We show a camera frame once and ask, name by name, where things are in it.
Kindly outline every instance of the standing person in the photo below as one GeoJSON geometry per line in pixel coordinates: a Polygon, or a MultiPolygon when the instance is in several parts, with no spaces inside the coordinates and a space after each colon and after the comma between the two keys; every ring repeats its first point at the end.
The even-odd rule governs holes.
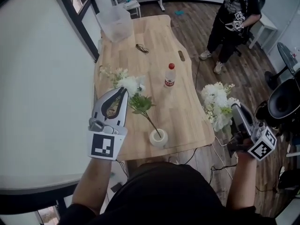
{"type": "Polygon", "coordinates": [[[260,18],[259,0],[224,0],[215,18],[207,50],[200,55],[200,58],[205,60],[211,57],[211,54],[223,40],[219,60],[214,68],[214,72],[220,74],[223,65],[234,53],[235,48],[247,38],[249,27],[259,21],[260,18]],[[244,28],[235,29],[233,27],[228,29],[226,25],[237,20],[235,14],[238,12],[241,12],[245,18],[242,22],[244,28]]]}
{"type": "Polygon", "coordinates": [[[276,224],[255,213],[256,164],[249,154],[239,154],[226,207],[191,166],[143,164],[100,215],[112,162],[92,158],[59,225],[276,224]]]}

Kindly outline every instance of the black chair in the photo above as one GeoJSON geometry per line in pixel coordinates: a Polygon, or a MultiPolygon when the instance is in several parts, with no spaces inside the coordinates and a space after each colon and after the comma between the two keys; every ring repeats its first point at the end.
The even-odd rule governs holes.
{"type": "MultiPolygon", "coordinates": [[[[266,0],[259,0],[259,7],[260,7],[260,10],[262,10],[262,8],[264,7],[266,3],[266,0]]],[[[252,24],[251,26],[249,26],[249,30],[251,30],[251,28],[255,25],[256,23],[252,24]]],[[[250,39],[250,36],[247,36],[245,37],[245,39],[243,40],[242,44],[246,44],[250,39]]],[[[235,51],[234,51],[239,57],[242,56],[242,53],[240,52],[240,50],[238,49],[238,47],[235,48],[235,51]]]]}

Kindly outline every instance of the forearm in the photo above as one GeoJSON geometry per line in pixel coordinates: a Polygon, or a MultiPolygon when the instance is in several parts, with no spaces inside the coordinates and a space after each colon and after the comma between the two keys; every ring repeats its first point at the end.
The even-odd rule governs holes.
{"type": "Polygon", "coordinates": [[[255,158],[249,154],[239,153],[239,162],[235,169],[226,207],[238,210],[254,205],[256,165],[255,158]]]}
{"type": "Polygon", "coordinates": [[[84,205],[98,215],[106,196],[111,168],[110,160],[92,158],[75,189],[72,203],[84,205]]]}
{"type": "Polygon", "coordinates": [[[251,26],[252,24],[256,23],[257,21],[259,21],[261,19],[261,15],[254,15],[252,14],[249,18],[247,18],[244,22],[243,22],[243,26],[244,28],[251,26]]]}

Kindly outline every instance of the round white vase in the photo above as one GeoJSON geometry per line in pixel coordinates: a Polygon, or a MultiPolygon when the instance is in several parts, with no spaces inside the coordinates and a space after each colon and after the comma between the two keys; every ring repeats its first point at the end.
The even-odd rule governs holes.
{"type": "Polygon", "coordinates": [[[168,134],[166,131],[162,130],[162,129],[157,129],[159,131],[159,134],[161,135],[161,137],[158,135],[157,131],[154,129],[150,136],[150,143],[157,148],[163,148],[163,146],[166,145],[166,143],[168,142],[168,134]]]}

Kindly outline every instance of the bottle label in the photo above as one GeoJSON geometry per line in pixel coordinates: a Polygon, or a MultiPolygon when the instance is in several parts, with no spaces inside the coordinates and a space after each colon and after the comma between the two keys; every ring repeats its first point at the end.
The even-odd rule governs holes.
{"type": "Polygon", "coordinates": [[[172,87],[174,85],[174,83],[175,83],[175,80],[167,80],[167,79],[165,79],[165,85],[167,87],[172,87]]]}

